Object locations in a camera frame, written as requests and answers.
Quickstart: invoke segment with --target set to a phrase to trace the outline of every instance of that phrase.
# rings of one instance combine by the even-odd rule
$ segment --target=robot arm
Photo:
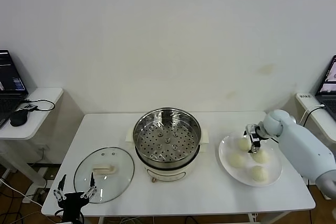
[[[80,191],[77,193],[63,194],[65,179],[66,175],[63,176],[57,189],[54,190],[54,196],[57,199],[58,206],[61,208],[55,215],[59,212],[63,212],[62,223],[82,224],[79,220],[81,214],[80,209],[87,205],[97,192],[93,173],[91,173],[90,187],[85,193]]]
[[[334,155],[309,130],[296,124],[286,111],[274,110],[268,113],[258,125],[248,125],[247,133],[252,142],[252,152],[258,151],[258,145],[260,147],[256,138],[264,140],[277,137],[281,152],[297,172],[315,181],[328,197],[336,199]]]

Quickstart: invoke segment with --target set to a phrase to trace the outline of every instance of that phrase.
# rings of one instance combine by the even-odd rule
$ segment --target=steamed bun
[[[245,157],[238,152],[233,152],[228,157],[229,164],[234,168],[242,168],[245,166]]]
[[[252,153],[251,157],[260,164],[265,164],[269,161],[269,155],[264,149],[260,149],[257,153]]]
[[[243,152],[248,152],[251,149],[251,142],[246,137],[242,137],[238,140],[239,149]]]
[[[256,165],[251,169],[251,177],[256,182],[265,182],[268,180],[268,172],[262,166]]]

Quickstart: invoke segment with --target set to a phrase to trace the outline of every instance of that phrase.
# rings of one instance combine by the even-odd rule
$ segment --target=white robotic arm
[[[261,140],[277,137],[281,152],[297,172],[315,181],[328,197],[336,199],[334,155],[309,130],[296,124],[286,111],[268,113],[262,122],[255,125],[255,133]]]

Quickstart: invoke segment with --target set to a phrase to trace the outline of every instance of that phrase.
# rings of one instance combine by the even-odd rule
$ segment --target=glass lid
[[[79,164],[73,181],[75,191],[86,192],[89,189],[92,172],[97,192],[90,203],[101,204],[117,198],[127,189],[133,178],[134,162],[131,155],[121,148],[99,149]]]

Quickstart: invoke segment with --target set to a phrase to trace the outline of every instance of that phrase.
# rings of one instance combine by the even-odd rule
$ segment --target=wooden floor
[[[51,179],[55,177],[58,169],[50,168],[46,174],[46,179]],[[0,176],[4,172],[3,167],[0,167]],[[21,192],[26,192],[29,185],[31,184],[30,180],[26,178],[22,173],[11,173],[7,181],[17,190]],[[332,224],[336,223],[334,220],[331,211],[336,208],[336,200],[325,200],[316,186],[311,186],[310,191],[315,199],[316,208],[311,211],[312,216],[312,224]],[[5,185],[0,187],[0,192],[7,194],[9,196],[12,195],[12,190],[7,188]],[[19,197],[20,194],[17,192],[13,192],[15,197]],[[41,201],[45,199],[46,194],[41,195],[40,197],[35,196],[35,200]],[[10,224],[11,222],[19,219],[20,216],[17,214],[10,214],[7,215],[6,219],[5,214],[20,212],[22,216],[27,214],[37,212],[28,216],[24,219],[24,224],[51,224],[52,222],[49,221],[45,216],[41,213],[40,207],[36,204],[21,204],[22,199],[16,198],[12,199],[0,194],[0,223],[1,224]],[[263,214],[260,214],[257,217],[257,220],[261,220]],[[194,216],[198,223],[230,223],[230,222],[248,222],[247,215],[230,215],[230,216]],[[51,219],[55,222],[60,222],[60,218],[58,217],[51,217]],[[98,218],[88,218],[92,224],[98,224]],[[106,218],[105,223],[116,223],[118,224],[121,218]],[[152,224],[153,218],[152,217],[141,217],[139,220],[143,224]],[[185,217],[155,217],[154,219],[155,224],[184,224]],[[187,224],[195,223],[191,218],[187,219]],[[309,219],[309,211],[300,211],[300,212],[292,212],[279,221],[275,222],[275,224],[310,224]]]

